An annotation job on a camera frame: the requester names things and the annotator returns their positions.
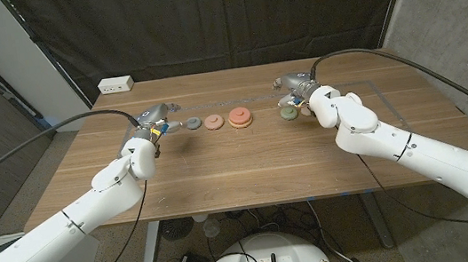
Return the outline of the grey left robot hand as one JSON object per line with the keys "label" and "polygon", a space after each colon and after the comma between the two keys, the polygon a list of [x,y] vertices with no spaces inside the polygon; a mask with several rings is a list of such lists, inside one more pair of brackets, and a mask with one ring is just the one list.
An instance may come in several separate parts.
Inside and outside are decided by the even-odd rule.
{"label": "grey left robot hand", "polygon": [[169,121],[168,114],[180,110],[180,105],[175,103],[160,103],[153,105],[141,113],[137,121],[139,127],[134,136],[143,139],[154,139],[162,134],[174,133],[181,129],[180,121]]}

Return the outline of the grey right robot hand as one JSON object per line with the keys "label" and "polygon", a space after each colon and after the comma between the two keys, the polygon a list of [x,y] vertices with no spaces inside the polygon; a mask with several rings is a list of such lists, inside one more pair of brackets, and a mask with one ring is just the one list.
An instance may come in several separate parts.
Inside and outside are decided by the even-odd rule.
{"label": "grey right robot hand", "polygon": [[323,85],[311,78],[309,73],[288,73],[277,78],[273,83],[274,90],[285,87],[290,94],[283,96],[278,102],[278,107],[298,107],[306,105],[315,114],[320,115],[326,107],[323,104]]}

